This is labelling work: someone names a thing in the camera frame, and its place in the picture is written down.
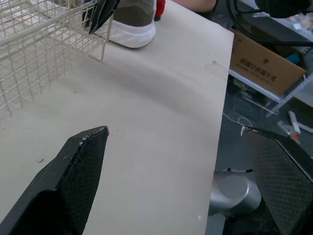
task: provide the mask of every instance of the wire basket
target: wire basket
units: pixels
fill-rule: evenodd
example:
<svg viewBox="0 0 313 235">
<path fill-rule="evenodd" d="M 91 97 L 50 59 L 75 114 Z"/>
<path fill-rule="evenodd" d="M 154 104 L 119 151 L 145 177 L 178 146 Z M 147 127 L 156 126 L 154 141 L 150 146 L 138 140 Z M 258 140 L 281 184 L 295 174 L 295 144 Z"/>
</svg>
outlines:
<svg viewBox="0 0 313 235">
<path fill-rule="evenodd" d="M 0 0 L 0 120 L 104 46 L 112 17 L 89 34 L 96 1 Z"/>
</svg>

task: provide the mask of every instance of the white cable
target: white cable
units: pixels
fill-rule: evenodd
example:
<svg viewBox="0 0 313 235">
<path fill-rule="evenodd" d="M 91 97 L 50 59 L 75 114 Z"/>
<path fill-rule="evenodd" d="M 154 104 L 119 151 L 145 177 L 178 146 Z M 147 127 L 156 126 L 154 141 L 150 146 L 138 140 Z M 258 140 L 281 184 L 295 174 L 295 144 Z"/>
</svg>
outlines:
<svg viewBox="0 0 313 235">
<path fill-rule="evenodd" d="M 231 119 L 229 116 L 227 116 L 225 113 L 223 113 L 223 115 L 224 115 L 228 120 L 230 120 L 230 121 L 233 122 L 233 123 L 239 124 L 239 125 L 241 125 L 241 126 L 251 126 L 251 127 L 253 127 L 251 121 L 250 121 L 249 119 L 245 118 L 245 117 L 239 117 L 239 118 L 237 119 L 237 121 L 234 121 L 234 120 Z M 241 122 L 240 122 L 240 119 L 243 119 L 243 120 L 247 121 L 247 122 L 248 122 L 248 125 L 241 123 Z"/>
</svg>

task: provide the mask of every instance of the white shoe sole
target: white shoe sole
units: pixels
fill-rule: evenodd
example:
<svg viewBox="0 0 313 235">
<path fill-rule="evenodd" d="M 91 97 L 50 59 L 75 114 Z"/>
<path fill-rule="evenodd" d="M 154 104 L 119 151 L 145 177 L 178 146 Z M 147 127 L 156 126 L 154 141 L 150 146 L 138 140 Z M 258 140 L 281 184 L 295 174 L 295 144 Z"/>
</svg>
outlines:
<svg viewBox="0 0 313 235">
<path fill-rule="evenodd" d="M 149 44 L 155 35 L 156 27 L 154 21 L 143 27 L 134 27 L 113 21 L 110 41 L 129 48 L 139 48 Z"/>
</svg>

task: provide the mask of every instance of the wooden table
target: wooden table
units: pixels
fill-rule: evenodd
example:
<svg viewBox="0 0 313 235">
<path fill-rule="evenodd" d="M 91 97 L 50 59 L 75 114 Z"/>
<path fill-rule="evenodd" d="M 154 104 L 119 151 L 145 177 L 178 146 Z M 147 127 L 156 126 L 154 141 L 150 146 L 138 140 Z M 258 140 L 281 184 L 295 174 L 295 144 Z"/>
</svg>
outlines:
<svg viewBox="0 0 313 235">
<path fill-rule="evenodd" d="M 70 136 L 107 125 L 89 235 L 203 235 L 233 34 L 174 2 L 144 48 L 110 44 L 0 127 L 0 220 Z"/>
</svg>

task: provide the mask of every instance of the cardboard box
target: cardboard box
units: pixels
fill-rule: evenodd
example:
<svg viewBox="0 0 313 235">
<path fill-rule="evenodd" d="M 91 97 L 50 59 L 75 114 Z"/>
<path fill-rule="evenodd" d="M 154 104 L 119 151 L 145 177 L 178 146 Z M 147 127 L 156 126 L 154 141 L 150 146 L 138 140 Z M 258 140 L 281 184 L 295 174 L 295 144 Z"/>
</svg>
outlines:
<svg viewBox="0 0 313 235">
<path fill-rule="evenodd" d="M 282 96 L 306 71 L 251 40 L 235 34 L 230 68 L 268 91 Z"/>
</svg>

